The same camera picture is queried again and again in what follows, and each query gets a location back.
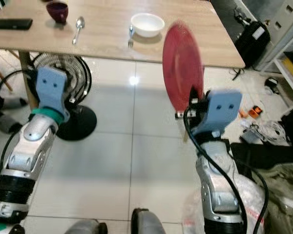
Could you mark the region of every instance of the electric fan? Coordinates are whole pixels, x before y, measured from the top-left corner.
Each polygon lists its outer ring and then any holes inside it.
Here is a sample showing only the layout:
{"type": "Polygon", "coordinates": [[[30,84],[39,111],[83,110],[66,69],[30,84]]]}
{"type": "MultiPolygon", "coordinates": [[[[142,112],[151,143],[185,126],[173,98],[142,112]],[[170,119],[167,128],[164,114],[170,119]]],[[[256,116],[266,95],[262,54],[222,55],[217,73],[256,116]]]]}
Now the electric fan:
{"type": "MultiPolygon", "coordinates": [[[[86,62],[81,57],[43,53],[33,59],[33,65],[35,69],[53,67],[67,75],[64,104],[70,119],[60,126],[57,136],[63,140],[81,140],[90,135],[97,125],[97,117],[91,109],[79,105],[91,88],[91,73],[86,62]]],[[[35,87],[32,81],[29,88],[38,99],[35,87]]]]}

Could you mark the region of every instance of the dark red cup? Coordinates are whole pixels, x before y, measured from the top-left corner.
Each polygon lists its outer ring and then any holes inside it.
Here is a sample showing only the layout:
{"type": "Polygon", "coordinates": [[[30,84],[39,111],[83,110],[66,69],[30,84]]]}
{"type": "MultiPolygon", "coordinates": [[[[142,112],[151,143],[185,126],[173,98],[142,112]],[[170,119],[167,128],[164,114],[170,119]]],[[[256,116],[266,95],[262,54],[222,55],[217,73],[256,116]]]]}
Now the dark red cup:
{"type": "Polygon", "coordinates": [[[49,15],[56,23],[66,23],[68,16],[68,6],[66,3],[53,1],[46,6],[49,15]]]}

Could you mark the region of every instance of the spoon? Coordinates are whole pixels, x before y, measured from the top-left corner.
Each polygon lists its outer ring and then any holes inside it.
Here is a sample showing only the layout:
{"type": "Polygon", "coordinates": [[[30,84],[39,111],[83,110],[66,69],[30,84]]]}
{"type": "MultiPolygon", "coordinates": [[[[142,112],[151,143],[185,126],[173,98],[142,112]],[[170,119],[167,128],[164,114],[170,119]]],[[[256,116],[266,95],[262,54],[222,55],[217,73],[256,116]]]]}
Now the spoon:
{"type": "Polygon", "coordinates": [[[80,16],[76,21],[77,32],[76,32],[76,35],[73,39],[73,45],[75,45],[77,43],[79,31],[80,31],[80,29],[84,28],[84,24],[85,24],[84,18],[82,16],[80,16]]]}

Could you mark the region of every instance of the wooden table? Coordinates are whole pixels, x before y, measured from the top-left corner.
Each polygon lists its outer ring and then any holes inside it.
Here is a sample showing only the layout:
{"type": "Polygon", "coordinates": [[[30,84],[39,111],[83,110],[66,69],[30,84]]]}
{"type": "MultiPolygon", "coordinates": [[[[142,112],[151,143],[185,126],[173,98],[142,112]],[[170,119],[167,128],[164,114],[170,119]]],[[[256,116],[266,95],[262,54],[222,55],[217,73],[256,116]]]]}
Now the wooden table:
{"type": "Polygon", "coordinates": [[[184,21],[198,42],[206,66],[243,68],[244,62],[223,27],[213,6],[203,0],[67,0],[65,26],[56,24],[41,0],[11,0],[0,18],[32,18],[28,31],[0,30],[0,49],[20,51],[22,67],[30,62],[29,51],[70,54],[105,59],[162,62],[166,32],[177,19],[184,21]],[[134,35],[128,49],[128,28],[132,15],[149,12],[163,18],[161,35],[144,39],[134,35]],[[86,22],[77,45],[72,45],[76,19],[86,22]]]}

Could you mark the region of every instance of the red plate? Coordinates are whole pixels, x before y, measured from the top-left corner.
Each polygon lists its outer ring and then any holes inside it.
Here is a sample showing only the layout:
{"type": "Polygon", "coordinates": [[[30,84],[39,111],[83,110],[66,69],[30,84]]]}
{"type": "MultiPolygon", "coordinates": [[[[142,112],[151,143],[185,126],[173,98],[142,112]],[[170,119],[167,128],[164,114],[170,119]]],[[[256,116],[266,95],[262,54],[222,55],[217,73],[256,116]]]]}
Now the red plate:
{"type": "Polygon", "coordinates": [[[193,86],[203,97],[203,66],[195,39],[183,22],[175,22],[167,32],[163,49],[163,75],[166,90],[176,111],[189,104],[193,86]]]}

